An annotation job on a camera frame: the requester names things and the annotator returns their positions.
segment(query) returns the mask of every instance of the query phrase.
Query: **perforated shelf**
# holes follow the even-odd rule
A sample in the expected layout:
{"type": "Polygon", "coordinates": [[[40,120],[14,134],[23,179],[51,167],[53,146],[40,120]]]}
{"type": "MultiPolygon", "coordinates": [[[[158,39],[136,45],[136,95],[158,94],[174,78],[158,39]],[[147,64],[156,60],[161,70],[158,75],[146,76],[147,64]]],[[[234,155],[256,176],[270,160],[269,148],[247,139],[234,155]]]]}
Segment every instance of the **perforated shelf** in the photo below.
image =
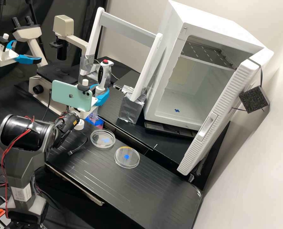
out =
{"type": "Polygon", "coordinates": [[[191,41],[187,41],[185,43],[180,56],[218,68],[230,71],[236,70],[233,64],[227,60],[227,57],[220,49],[197,44],[191,41]]]}

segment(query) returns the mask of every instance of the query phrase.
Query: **petri dish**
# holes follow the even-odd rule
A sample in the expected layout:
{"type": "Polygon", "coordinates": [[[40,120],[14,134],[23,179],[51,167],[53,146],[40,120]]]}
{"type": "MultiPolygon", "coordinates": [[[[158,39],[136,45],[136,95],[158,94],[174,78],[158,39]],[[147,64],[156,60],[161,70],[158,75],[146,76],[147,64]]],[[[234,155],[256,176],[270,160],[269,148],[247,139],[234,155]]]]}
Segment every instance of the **petri dish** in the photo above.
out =
{"type": "Polygon", "coordinates": [[[91,134],[91,142],[94,146],[101,149],[112,147],[115,144],[115,141],[115,135],[107,129],[98,129],[91,134]]]}
{"type": "Polygon", "coordinates": [[[123,168],[135,168],[140,162],[139,153],[131,147],[122,146],[118,148],[114,155],[115,162],[123,168]]]}

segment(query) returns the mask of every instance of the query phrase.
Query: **mint green iphone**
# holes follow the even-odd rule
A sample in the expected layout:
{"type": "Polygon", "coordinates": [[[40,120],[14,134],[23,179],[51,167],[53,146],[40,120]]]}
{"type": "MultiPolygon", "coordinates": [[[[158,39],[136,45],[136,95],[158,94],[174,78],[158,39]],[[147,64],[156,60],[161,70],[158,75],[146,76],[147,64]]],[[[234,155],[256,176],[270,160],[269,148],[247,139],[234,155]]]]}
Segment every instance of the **mint green iphone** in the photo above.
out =
{"type": "Polygon", "coordinates": [[[93,95],[90,90],[83,92],[75,85],[67,84],[58,80],[54,80],[52,82],[51,98],[56,102],[83,111],[90,111],[92,96],[93,95]]]}

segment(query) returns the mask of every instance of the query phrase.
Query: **incubator door handle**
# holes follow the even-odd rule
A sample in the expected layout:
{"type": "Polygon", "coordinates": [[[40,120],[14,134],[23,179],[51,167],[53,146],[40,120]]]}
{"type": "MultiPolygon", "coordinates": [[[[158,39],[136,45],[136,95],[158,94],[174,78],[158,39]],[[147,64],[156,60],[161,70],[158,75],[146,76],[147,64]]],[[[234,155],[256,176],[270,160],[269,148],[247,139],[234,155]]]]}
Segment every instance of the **incubator door handle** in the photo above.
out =
{"type": "Polygon", "coordinates": [[[217,119],[218,115],[211,112],[208,117],[206,118],[204,124],[202,125],[201,129],[199,130],[198,134],[196,135],[196,139],[200,142],[203,141],[204,137],[206,136],[207,132],[211,128],[214,121],[217,119]]]}

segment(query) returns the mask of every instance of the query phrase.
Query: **gray robotic arm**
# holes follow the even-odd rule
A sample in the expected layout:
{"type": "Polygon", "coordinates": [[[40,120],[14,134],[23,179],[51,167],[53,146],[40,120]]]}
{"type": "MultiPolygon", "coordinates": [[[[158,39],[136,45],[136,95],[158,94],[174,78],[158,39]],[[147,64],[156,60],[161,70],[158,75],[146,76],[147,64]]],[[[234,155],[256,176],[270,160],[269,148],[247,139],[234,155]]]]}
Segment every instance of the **gray robotic arm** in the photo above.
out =
{"type": "Polygon", "coordinates": [[[31,130],[14,143],[2,161],[12,191],[7,202],[7,213],[11,219],[9,228],[18,228],[18,225],[20,228],[41,228],[48,205],[35,192],[34,172],[45,164],[46,152],[59,147],[77,123],[79,117],[70,112],[64,113],[54,123],[16,115],[4,118],[0,126],[0,148],[3,152],[17,136],[31,130]]]}

